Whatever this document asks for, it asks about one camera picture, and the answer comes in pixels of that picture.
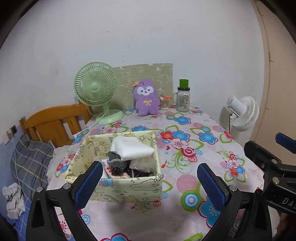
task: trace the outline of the fan base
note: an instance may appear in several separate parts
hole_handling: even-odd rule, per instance
[[[120,120],[124,116],[124,113],[121,110],[113,109],[113,110],[108,110],[108,112],[109,113],[107,113],[106,116],[103,117],[102,119],[101,117],[103,116],[104,113],[97,116],[96,122],[99,121],[99,124],[101,125],[110,124]]]

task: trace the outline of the wooden headboard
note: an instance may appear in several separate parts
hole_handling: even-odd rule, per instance
[[[62,120],[67,122],[71,133],[76,134],[81,131],[78,116],[83,117],[85,124],[92,117],[88,108],[82,103],[55,106],[41,110],[27,120],[21,119],[20,124],[23,132],[34,141],[49,142],[51,140],[55,147],[71,145],[73,139],[68,137]]]

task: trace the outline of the purple plush toy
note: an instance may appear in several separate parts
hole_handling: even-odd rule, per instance
[[[150,79],[141,80],[133,90],[138,116],[156,115],[159,113],[160,101],[157,98],[157,89]]]

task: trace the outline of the power cord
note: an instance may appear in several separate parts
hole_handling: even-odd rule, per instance
[[[231,114],[229,114],[229,126],[228,126],[229,127],[229,132],[228,132],[229,134],[230,134],[230,116],[231,116]]]
[[[96,124],[98,124],[99,122],[100,122],[100,120],[107,114],[107,112],[109,111],[109,109],[110,109],[110,106],[111,106],[111,103],[109,103],[109,106],[108,106],[108,109],[105,111],[105,113],[102,115],[102,117],[98,120],[98,121],[96,121],[93,125],[91,125],[90,127],[88,127],[88,128],[85,128],[84,130],[82,130],[82,131],[80,131],[80,132],[78,132],[78,133],[76,133],[75,135],[73,135],[73,137],[74,138],[76,138],[81,132],[83,132],[83,131],[85,131],[85,130],[87,130],[87,129],[90,129],[90,128],[92,128],[93,126],[95,126]]]

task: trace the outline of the handle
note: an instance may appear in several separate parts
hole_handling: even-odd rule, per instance
[[[174,105],[177,105],[177,95],[178,95],[178,92],[173,93],[173,101],[174,101]]]
[[[276,143],[296,154],[296,141],[285,134],[279,132],[276,135]]]

